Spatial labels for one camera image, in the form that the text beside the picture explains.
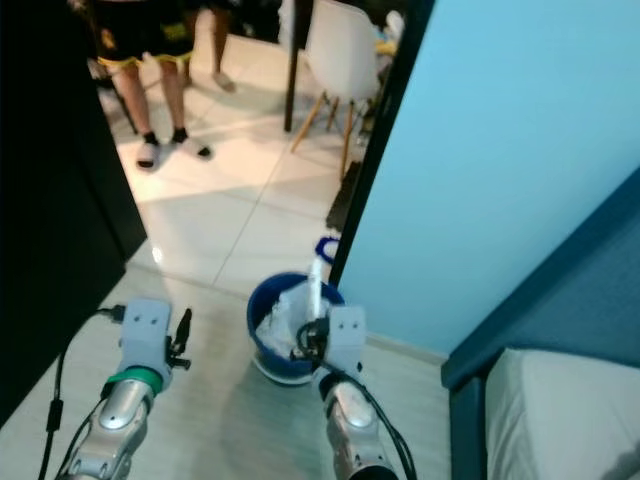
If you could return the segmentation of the white crumpled bin bag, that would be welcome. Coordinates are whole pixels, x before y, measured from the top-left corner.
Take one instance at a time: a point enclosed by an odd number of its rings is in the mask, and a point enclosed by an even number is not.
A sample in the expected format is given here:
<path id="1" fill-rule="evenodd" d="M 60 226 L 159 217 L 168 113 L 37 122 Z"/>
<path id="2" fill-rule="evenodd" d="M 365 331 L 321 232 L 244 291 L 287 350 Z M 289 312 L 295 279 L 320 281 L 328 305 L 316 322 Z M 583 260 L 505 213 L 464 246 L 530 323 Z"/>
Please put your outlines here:
<path id="1" fill-rule="evenodd" d="M 298 330 L 314 320 L 314 301 L 311 288 L 296 282 L 283 288 L 282 285 L 261 285 L 256 291 L 265 306 L 255 333 L 259 335 L 266 352 L 293 361 L 300 352 Z"/>

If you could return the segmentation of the blue round waste bin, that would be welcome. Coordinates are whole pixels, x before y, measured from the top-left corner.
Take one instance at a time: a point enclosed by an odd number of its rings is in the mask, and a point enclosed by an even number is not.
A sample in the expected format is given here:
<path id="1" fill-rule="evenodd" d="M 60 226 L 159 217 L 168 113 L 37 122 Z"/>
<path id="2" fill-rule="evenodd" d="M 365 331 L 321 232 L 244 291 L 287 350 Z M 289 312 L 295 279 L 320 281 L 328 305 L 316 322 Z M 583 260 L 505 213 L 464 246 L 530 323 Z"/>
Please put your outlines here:
<path id="1" fill-rule="evenodd" d="M 296 282 L 303 282 L 308 285 L 308 274 L 300 273 L 300 271 L 284 271 L 284 273 L 269 276 L 268 279 L 262 280 L 253 288 L 247 307 L 248 334 L 250 334 L 250 339 L 257 349 L 253 362 L 255 362 L 255 366 L 262 375 L 265 375 L 266 378 L 276 384 L 285 385 L 285 387 L 301 387 L 301 385 L 311 383 L 315 376 L 324 378 L 324 376 L 329 375 L 329 372 L 337 371 L 330 370 L 330 367 L 325 364 L 323 366 L 311 366 L 306 361 L 285 361 L 283 358 L 271 355 L 262 347 L 259 335 L 255 333 L 255 328 L 259 325 L 261 316 L 265 314 L 266 310 L 265 306 L 261 306 L 259 294 L 256 293 L 257 289 L 261 285 L 282 285 L 283 288 L 287 288 L 288 285 L 293 285 Z M 323 293 L 329 308 L 347 305 L 346 298 L 334 285 L 325 283 Z"/>

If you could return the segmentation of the person in black shorts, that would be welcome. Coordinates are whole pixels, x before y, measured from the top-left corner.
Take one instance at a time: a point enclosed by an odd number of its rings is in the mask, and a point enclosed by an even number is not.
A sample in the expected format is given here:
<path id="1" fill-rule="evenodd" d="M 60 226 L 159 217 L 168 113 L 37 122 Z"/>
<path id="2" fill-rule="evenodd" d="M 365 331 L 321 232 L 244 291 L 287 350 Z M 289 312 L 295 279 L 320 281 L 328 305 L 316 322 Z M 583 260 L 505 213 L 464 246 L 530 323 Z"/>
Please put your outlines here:
<path id="1" fill-rule="evenodd" d="M 195 49 L 195 37 L 184 22 L 179 0 L 70 0 L 92 29 L 96 60 L 113 73 L 116 91 L 123 97 L 137 134 L 142 138 L 134 163 L 155 166 L 161 145 L 150 119 L 140 65 L 152 58 L 159 65 L 166 109 L 172 119 L 175 151 L 212 157 L 212 148 L 189 136 L 186 124 L 186 78 L 180 64 Z"/>

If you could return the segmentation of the white chair with wooden legs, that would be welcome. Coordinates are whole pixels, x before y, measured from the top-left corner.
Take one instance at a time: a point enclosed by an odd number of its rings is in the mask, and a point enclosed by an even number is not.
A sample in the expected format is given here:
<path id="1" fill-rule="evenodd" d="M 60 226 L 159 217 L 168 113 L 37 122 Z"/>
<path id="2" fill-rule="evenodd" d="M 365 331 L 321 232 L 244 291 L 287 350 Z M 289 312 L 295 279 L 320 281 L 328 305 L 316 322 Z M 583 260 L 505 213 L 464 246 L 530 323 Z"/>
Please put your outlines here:
<path id="1" fill-rule="evenodd" d="M 375 44 L 376 55 L 380 59 L 392 59 L 397 54 L 399 42 L 404 32 L 404 17 L 396 10 L 390 10 L 385 17 L 385 24 L 376 33 L 378 41 Z"/>
<path id="2" fill-rule="evenodd" d="M 321 108 L 332 105 L 338 109 L 346 105 L 339 177 L 344 177 L 349 168 L 349 143 L 355 132 L 357 109 L 369 105 L 378 96 L 376 45 L 374 24 L 365 10 L 337 0 L 315 0 L 306 52 L 321 92 L 302 123 L 301 132 L 294 138 L 291 151 L 297 150 Z"/>

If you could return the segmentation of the dark table leg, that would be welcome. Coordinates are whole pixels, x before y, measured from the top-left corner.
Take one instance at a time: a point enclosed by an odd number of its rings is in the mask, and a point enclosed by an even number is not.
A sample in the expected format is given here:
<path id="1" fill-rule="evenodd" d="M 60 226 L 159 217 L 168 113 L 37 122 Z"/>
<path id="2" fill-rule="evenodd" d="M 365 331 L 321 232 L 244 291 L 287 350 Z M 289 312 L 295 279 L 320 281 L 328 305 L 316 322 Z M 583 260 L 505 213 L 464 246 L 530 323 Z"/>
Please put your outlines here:
<path id="1" fill-rule="evenodd" d="M 288 74 L 285 83 L 285 110 L 283 131 L 291 133 L 294 127 L 294 109 L 298 97 L 301 50 L 305 49 L 315 0 L 282 0 L 280 17 L 280 45 L 288 54 Z"/>

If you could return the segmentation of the person with bare legs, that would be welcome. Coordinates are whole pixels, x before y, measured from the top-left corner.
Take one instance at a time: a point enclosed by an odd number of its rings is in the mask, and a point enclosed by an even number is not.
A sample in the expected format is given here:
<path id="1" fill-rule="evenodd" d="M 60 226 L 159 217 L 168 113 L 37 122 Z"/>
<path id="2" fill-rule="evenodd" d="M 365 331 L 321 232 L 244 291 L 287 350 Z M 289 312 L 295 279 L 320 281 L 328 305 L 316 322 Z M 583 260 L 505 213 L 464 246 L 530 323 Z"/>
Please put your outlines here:
<path id="1" fill-rule="evenodd" d="M 195 38 L 195 28 L 197 26 L 198 15 L 204 10 L 212 13 L 212 73 L 211 79 L 215 86 L 221 91 L 234 93 L 237 91 L 236 82 L 224 72 L 223 63 L 225 50 L 227 50 L 227 40 L 230 33 L 230 22 L 232 22 L 234 9 L 237 8 L 239 0 L 182 0 L 184 22 L 188 31 Z"/>

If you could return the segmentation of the black door frame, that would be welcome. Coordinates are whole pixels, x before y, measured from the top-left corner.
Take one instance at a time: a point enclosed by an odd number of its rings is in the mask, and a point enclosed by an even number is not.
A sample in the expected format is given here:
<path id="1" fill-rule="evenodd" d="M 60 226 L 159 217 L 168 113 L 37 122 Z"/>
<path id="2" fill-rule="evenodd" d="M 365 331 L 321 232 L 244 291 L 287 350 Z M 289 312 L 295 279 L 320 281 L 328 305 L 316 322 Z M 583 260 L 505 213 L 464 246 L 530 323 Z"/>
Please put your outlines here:
<path id="1" fill-rule="evenodd" d="M 340 206 L 346 206 L 346 215 L 343 216 L 335 262 L 328 274 L 330 284 L 339 285 L 347 269 L 362 215 L 369 205 L 372 183 L 387 151 L 397 115 L 401 113 L 404 93 L 410 86 L 412 70 L 419 59 L 422 40 L 436 3 L 438 0 L 407 0 L 406 23 L 399 38 L 397 54 L 390 64 L 378 101 L 372 105 L 374 128 L 367 143 L 366 155 L 353 165 L 351 172 L 343 174 L 343 183 L 340 184 L 337 200 Z"/>

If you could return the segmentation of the black wardrobe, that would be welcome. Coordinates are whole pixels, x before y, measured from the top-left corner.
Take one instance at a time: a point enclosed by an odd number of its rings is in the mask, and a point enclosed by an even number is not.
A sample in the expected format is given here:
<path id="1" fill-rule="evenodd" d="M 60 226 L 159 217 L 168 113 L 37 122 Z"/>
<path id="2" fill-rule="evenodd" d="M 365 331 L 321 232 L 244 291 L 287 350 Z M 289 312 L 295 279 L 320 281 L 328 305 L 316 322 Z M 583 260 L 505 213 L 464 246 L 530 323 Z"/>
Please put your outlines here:
<path id="1" fill-rule="evenodd" d="M 124 271 L 93 161 L 111 136 L 67 0 L 1 0 L 6 424 Z"/>

